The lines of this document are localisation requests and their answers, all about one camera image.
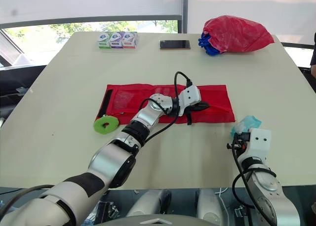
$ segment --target white table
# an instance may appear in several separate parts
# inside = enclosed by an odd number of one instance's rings
[[[276,38],[256,52],[211,57],[198,34],[140,34],[135,50],[100,50],[98,34],[75,33],[1,128],[1,186],[56,184],[83,173],[123,128],[93,130],[106,85],[172,84],[178,70],[196,85],[226,84],[237,121],[263,121],[272,131],[267,164],[282,185],[316,183],[316,95]],[[188,39],[192,48],[160,51],[159,40],[170,39]],[[233,125],[174,125],[142,148],[121,188],[231,186],[237,169],[226,143]]]

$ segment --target purple box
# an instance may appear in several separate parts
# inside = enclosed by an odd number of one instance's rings
[[[123,48],[122,38],[124,36],[124,32],[113,32],[110,38],[110,46],[112,48]]]

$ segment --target red cloth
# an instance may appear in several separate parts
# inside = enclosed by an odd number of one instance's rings
[[[207,21],[203,28],[210,44],[223,52],[249,52],[274,43],[273,37],[260,23],[234,16],[220,16]]]
[[[178,92],[180,93],[184,88],[185,86],[178,85]],[[235,122],[235,117],[225,85],[199,86],[198,89],[200,91],[202,101],[207,102],[210,107],[202,111],[192,112],[193,123]],[[107,101],[105,101],[107,99],[106,95],[110,90],[113,91],[107,103]],[[154,93],[161,93],[166,96],[175,97],[174,85],[108,85],[97,119],[102,115],[107,114],[117,117],[120,124],[128,124],[138,112],[142,101]],[[159,123],[170,123],[173,119],[174,117],[164,115],[159,119]],[[181,124],[186,122],[186,116],[181,116],[178,118],[176,123]]]

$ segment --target green ring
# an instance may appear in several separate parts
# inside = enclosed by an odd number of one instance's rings
[[[118,125],[118,118],[114,116],[103,116],[94,122],[93,127],[96,132],[105,135],[114,131]]]

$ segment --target black cable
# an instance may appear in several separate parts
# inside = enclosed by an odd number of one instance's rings
[[[263,216],[263,218],[268,222],[268,224],[270,224],[271,226],[277,226],[274,222],[272,222],[269,217],[265,214],[265,212],[263,212],[263,210],[261,210],[260,206],[258,205],[257,201],[255,200],[255,198],[253,197],[250,189],[249,189],[249,185],[246,181],[246,178],[244,176],[244,174],[242,173],[242,169],[241,169],[241,166],[238,162],[238,159],[237,159],[237,156],[236,156],[236,153],[235,153],[235,143],[236,143],[236,138],[234,137],[234,140],[233,140],[233,143],[232,143],[232,152],[233,152],[233,157],[234,157],[234,161],[237,165],[237,168],[238,168],[238,171],[239,173],[241,174],[241,178],[242,178],[242,181],[245,185],[245,188],[248,192],[248,195],[251,199],[251,201],[253,202],[253,204],[255,205],[255,207],[257,208],[257,210],[259,211],[259,213]]]
[[[249,224],[249,226],[253,226],[251,210],[249,207],[246,207],[246,212],[247,212],[247,216],[248,216],[248,224]]]
[[[151,140],[153,137],[155,137],[156,135],[160,134],[161,132],[165,131],[166,129],[168,129],[170,126],[172,126],[177,120],[178,120],[178,116],[179,116],[179,111],[180,111],[180,105],[179,105],[179,95],[178,95],[178,88],[177,88],[177,76],[178,74],[181,74],[183,77],[186,78],[187,83],[190,83],[191,80],[182,72],[178,71],[175,73],[174,75],[174,92],[176,94],[176,102],[177,102],[177,111],[176,111],[176,117],[173,119],[172,122],[170,122],[166,127],[162,128],[160,131],[157,131],[156,133],[152,134],[151,136],[149,136],[145,142],[147,143],[149,140]]]
[[[52,188],[54,185],[38,185],[38,186],[33,186],[31,188],[25,189],[21,192],[19,192],[17,195],[15,195],[13,198],[11,198],[0,210],[0,222],[5,216],[6,212],[10,209],[10,207],[18,200],[20,199],[23,195],[34,191],[34,190],[39,190],[39,189],[44,189],[44,188]]]
[[[243,171],[242,174],[246,174],[246,173],[250,173],[250,172],[254,172],[254,171],[269,173],[269,174],[271,174],[272,176],[277,177],[274,172],[272,172],[271,170],[265,169],[265,168],[250,168],[250,169],[247,169],[247,170]],[[233,192],[233,195],[234,195],[235,199],[236,199],[240,204],[242,204],[243,206],[248,207],[248,208],[250,208],[250,209],[254,209],[255,207],[254,207],[253,205],[249,205],[249,204],[243,202],[242,200],[240,200],[240,198],[239,198],[239,197],[237,196],[237,194],[236,194],[235,185],[236,185],[236,182],[238,181],[238,179],[239,179],[240,177],[241,177],[241,174],[238,174],[237,177],[235,177],[235,179],[234,179],[234,181],[233,181],[233,185],[232,185],[232,192]]]
[[[166,111],[156,100],[154,100],[154,99],[152,99],[152,98],[146,98],[146,99],[144,99],[144,100],[142,101],[142,104],[140,104],[138,111],[140,111],[140,110],[142,109],[142,107],[143,107],[145,101],[152,101],[152,102],[154,102],[154,103],[164,112],[165,115],[168,115],[167,111]]]
[[[22,189],[23,189],[23,188],[20,188],[20,189],[17,189],[17,190],[12,190],[12,191],[7,191],[7,192],[4,192],[4,193],[0,193],[0,195],[4,195],[4,194],[16,192],[16,191],[19,191],[19,190],[22,190]]]

